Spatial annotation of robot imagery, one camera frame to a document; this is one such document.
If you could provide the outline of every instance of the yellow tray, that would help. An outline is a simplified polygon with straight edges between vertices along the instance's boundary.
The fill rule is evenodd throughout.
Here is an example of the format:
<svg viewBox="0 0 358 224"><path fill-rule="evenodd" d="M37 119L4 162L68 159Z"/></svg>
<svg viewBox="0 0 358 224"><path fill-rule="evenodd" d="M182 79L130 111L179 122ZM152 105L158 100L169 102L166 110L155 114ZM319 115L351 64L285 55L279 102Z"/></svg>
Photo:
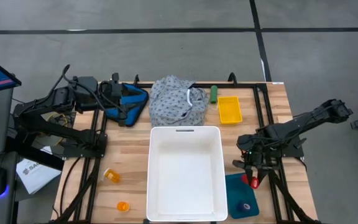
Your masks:
<svg viewBox="0 0 358 224"><path fill-rule="evenodd" d="M238 96L218 97L218 107L222 124L237 124L242 122Z"/></svg>

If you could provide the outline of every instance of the white plastic bin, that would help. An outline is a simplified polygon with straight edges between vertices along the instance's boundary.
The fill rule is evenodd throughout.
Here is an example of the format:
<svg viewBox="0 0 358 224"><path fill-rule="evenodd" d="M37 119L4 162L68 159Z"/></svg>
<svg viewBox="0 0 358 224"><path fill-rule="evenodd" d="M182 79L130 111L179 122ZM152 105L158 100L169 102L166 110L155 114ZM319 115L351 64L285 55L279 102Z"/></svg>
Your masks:
<svg viewBox="0 0 358 224"><path fill-rule="evenodd" d="M153 222L227 218L223 150L217 127L151 130L147 218Z"/></svg>

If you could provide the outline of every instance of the wooden table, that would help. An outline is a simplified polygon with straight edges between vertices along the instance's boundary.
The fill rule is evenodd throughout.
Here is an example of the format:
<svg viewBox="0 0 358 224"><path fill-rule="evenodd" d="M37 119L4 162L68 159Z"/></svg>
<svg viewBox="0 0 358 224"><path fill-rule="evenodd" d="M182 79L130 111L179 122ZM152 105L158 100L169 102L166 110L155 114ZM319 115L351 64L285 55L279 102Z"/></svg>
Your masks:
<svg viewBox="0 0 358 224"><path fill-rule="evenodd" d="M283 123L292 119L285 86L282 83L267 83L267 88L275 123ZM255 129L259 127L253 91L246 88L220 88L218 95L239 97L243 121L237 125L221 125L219 111L214 110L216 106L213 105L207 110L204 125L217 126L221 130L226 174L244 172L242 169L234 167L232 160L240 159L240 151L236 146L237 137L242 134L253 134ZM264 121L267 124L268 120L262 93L260 93L260 99ZM74 128L89 129L92 116L93 112L77 114ZM92 223L142 223L143 219L146 218L147 163L151 128L148 106L144 108L139 120L132 128L122 128L117 123L108 121L106 127L108 145L105 157L100 164ZM74 160L65 161L55 200L57 210L59 210L63 182ZM63 198L63 210L69 206L78 192L83 162L84 159L81 159L77 163L68 179ZM305 168L292 158L284 158L283 164L290 193L307 215L317 219ZM109 167L121 175L119 184L114 184L110 180L104 179L103 172ZM286 219L284 202L281 193L279 192L278 194L282 216L283 219ZM255 196L260 210L258 216L233 220L229 215L224 223L275 223L268 177L255 190ZM129 202L131 210L126 213L117 211L116 205L119 201ZM87 203L88 193L84 196L80 219L85 219ZM52 219L54 218L56 218L56 214L52 213Z"/></svg>

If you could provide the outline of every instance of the green cylinder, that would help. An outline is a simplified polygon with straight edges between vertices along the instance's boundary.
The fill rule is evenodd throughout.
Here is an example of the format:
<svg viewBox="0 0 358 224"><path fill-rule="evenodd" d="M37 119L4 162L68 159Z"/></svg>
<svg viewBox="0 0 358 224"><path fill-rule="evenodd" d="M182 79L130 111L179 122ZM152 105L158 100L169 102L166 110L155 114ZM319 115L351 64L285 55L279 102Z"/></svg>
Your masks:
<svg viewBox="0 0 358 224"><path fill-rule="evenodd" d="M209 97L209 102L218 102L218 87L216 85L211 86L211 96Z"/></svg>

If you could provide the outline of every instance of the gray floor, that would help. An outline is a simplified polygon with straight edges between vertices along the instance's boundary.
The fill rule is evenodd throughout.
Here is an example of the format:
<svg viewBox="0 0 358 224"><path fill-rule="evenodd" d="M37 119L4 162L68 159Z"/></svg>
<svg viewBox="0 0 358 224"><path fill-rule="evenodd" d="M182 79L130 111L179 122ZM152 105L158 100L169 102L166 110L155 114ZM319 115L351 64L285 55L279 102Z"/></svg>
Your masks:
<svg viewBox="0 0 358 224"><path fill-rule="evenodd" d="M256 0L262 28L358 27L358 1ZM156 27L252 27L248 1L0 0L0 30ZM285 82L293 114L339 98L358 119L358 32L263 34L272 80ZM70 63L68 76L156 80L262 81L254 33L0 35L0 64L23 86L14 96L43 97ZM349 122L307 134L304 150L319 219L358 223L358 131ZM58 179L20 202L19 223L46 222Z"/></svg>

